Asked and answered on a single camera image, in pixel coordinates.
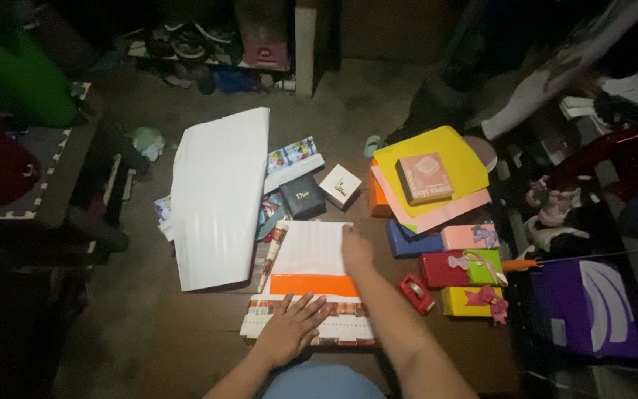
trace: person's left hand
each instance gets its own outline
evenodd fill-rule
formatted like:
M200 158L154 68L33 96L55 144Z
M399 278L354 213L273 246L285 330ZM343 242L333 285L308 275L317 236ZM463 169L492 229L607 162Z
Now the person's left hand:
M316 327L330 313L328 307L323 307L326 303L324 295L307 305L313 296L312 292L306 293L289 307L293 293L285 295L282 304L275 309L272 318L262 329L250 354L271 368L284 366L297 357L319 335Z

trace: purple bag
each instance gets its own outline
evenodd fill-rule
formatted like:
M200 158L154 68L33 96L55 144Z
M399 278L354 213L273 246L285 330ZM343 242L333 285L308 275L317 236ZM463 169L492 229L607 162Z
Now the purple bag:
M539 333L593 357L638 358L638 330L618 269L594 260L563 260L531 272Z

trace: yellow wrapped gift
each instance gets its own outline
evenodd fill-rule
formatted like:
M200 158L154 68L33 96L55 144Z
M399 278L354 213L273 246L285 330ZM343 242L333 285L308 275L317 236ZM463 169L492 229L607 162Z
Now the yellow wrapped gift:
M408 205L408 201L405 199L405 193L403 192L401 181L398 179L395 163L400 158L427 153L439 154L455 192L452 193L452 197L449 199L412 207ZM388 181L391 189L393 189L401 206L411 217L420 216L437 207L449 204L455 199L457 200L489 186L486 168L484 168L484 165L469 144L450 126L442 126L415 136L412 139L387 146L385 149L377 150L373 153L373 157L378 162L383 176Z
M506 316L508 304L503 299L501 288L484 287L446 287L442 288L442 313L447 316L491 317L494 320ZM492 303L496 314L492 314Z

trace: orange handle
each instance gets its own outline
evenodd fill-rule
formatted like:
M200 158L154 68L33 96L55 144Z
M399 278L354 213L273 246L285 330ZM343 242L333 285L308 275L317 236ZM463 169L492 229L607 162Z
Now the orange handle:
M503 271L526 270L528 267L538 266L535 260L501 260Z

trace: green wrapped gift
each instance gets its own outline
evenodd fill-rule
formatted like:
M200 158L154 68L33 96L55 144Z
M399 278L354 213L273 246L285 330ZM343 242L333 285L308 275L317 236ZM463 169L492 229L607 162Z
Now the green wrapped gift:
M505 286L506 281L501 269L501 258L499 258L498 250L494 249L466 249L464 257L469 261L469 269L466 274L469 276L470 286ZM497 275L494 281L492 273L486 265L489 263Z

